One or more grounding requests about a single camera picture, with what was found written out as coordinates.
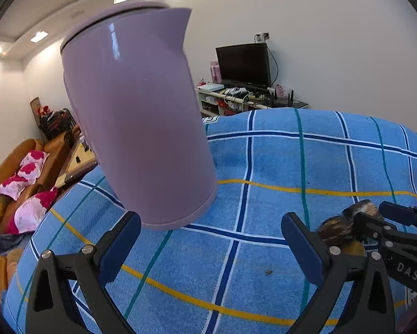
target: kettle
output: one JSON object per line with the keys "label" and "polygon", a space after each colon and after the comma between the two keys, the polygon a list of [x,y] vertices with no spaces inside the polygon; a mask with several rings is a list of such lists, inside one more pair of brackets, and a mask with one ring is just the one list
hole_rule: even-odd
{"label": "kettle", "polygon": [[76,26],[60,51],[71,106],[118,199],[142,226],[199,218],[217,179],[183,40],[187,8],[126,2]]}

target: blue plaid cloth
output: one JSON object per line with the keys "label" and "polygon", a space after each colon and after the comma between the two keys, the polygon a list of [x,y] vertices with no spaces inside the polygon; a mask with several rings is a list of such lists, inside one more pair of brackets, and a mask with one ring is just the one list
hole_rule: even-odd
{"label": "blue plaid cloth", "polygon": [[[365,198],[377,205],[417,205],[417,133],[399,124],[295,109],[204,123],[219,179],[216,201],[182,229],[143,229],[116,280],[106,286],[139,334],[285,332],[315,287],[281,235],[283,214],[296,212],[314,230]],[[3,303],[16,332],[24,333],[40,253],[77,252],[96,243],[123,214],[99,167],[55,204],[26,248]],[[399,315],[405,288],[391,284]],[[78,283],[71,287],[87,327],[99,333]],[[336,324],[349,289],[350,283],[323,332]]]}

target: white wall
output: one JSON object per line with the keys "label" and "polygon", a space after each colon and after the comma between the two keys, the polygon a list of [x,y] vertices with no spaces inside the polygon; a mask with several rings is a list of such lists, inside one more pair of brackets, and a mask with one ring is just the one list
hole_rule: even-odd
{"label": "white wall", "polygon": [[0,164],[22,141],[40,138],[19,61],[0,61]]}
{"label": "white wall", "polygon": [[52,43],[34,56],[23,59],[24,82],[29,99],[39,97],[41,105],[51,109],[68,108],[71,104],[63,83],[60,45],[63,38]]}
{"label": "white wall", "polygon": [[193,9],[185,51],[195,82],[210,79],[216,47],[269,32],[277,82],[311,108],[417,131],[417,13],[407,0],[165,1]]}

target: ceiling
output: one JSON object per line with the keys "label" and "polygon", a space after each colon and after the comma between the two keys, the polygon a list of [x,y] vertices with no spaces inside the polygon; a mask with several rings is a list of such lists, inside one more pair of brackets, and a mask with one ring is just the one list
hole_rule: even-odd
{"label": "ceiling", "polygon": [[113,5],[113,0],[14,0],[0,20],[0,45],[8,58],[22,59],[38,44],[30,41],[38,31],[65,33],[72,26]]}

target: green stripe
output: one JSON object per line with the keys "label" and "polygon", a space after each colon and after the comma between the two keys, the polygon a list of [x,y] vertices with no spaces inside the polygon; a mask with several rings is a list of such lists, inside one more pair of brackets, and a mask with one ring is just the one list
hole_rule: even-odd
{"label": "green stripe", "polygon": [[133,309],[134,303],[136,302],[137,298],[139,297],[140,292],[142,291],[143,285],[145,284],[145,281],[147,280],[147,277],[150,274],[151,269],[153,268],[154,264],[156,263],[156,260],[158,259],[158,257],[160,255],[160,253],[162,252],[163,248],[167,244],[172,232],[173,232],[173,230],[170,230],[170,231],[167,232],[167,234],[165,235],[161,244],[159,245],[158,249],[154,253],[153,258],[151,259],[150,263],[148,264],[147,269],[143,273],[143,276],[142,276],[142,278],[139,282],[139,285],[137,286],[137,290],[134,293],[134,296],[131,299],[130,304],[127,307],[127,310],[125,311],[125,314],[123,315],[125,317],[125,319],[128,319],[128,317],[131,313],[131,310]]}
{"label": "green stripe", "polygon": [[[60,228],[58,229],[58,231],[56,232],[56,234],[54,235],[54,237],[52,238],[51,242],[49,242],[49,245],[47,246],[46,250],[49,249],[51,247],[51,245],[53,244],[54,240],[57,238],[58,234],[60,233],[61,229],[63,227],[65,227],[66,223],[68,222],[68,220],[72,217],[72,215],[77,211],[77,209],[80,207],[80,205],[83,203],[83,201],[91,194],[92,191],[94,191],[95,187],[98,186],[100,184],[101,181],[103,181],[103,179],[105,178],[105,176],[103,176],[102,178],[100,178],[97,183],[94,185],[93,188],[91,188],[91,190],[82,198],[82,200],[78,203],[78,205],[75,207],[75,209],[73,209],[73,211],[71,212],[71,214],[67,217],[67,219],[61,224]],[[34,268],[34,271],[32,271],[32,275],[29,278],[29,281],[26,285],[26,287],[24,288],[24,292],[23,292],[23,296],[21,297],[21,301],[20,301],[20,305],[18,306],[18,311],[16,314],[16,325],[18,326],[18,318],[20,317],[20,312],[21,312],[21,307],[23,306],[23,301],[24,298],[26,297],[26,294],[28,292],[28,289],[31,285],[32,282],[32,278],[34,277],[34,273],[35,273],[36,267]]]}
{"label": "green stripe", "polygon": [[[392,182],[389,179],[388,168],[386,167],[385,147],[383,145],[383,138],[381,137],[380,127],[378,126],[378,123],[374,118],[372,117],[370,118],[374,121],[375,126],[377,127],[378,139],[380,139],[380,145],[381,145],[381,156],[383,157],[383,168],[385,170],[386,178],[388,179],[388,182],[389,182],[389,187],[391,188],[392,200],[394,201],[394,203],[397,203],[397,200],[395,199],[394,188],[392,187]],[[402,226],[403,226],[403,231],[406,232],[406,226],[405,225],[402,225]]]}
{"label": "green stripe", "polygon": [[[300,114],[298,113],[298,109],[295,109],[295,114],[297,116],[298,132],[300,134],[301,201],[303,203],[304,222],[305,222],[306,227],[310,230],[309,210],[307,208],[307,201],[306,201],[306,161],[305,161],[305,155],[304,155],[303,126],[301,125],[301,118],[300,118]],[[305,278],[304,286],[303,286],[303,298],[301,299],[300,314],[303,312],[304,308],[307,305],[307,300],[309,299],[309,288],[310,288],[310,283]]]}

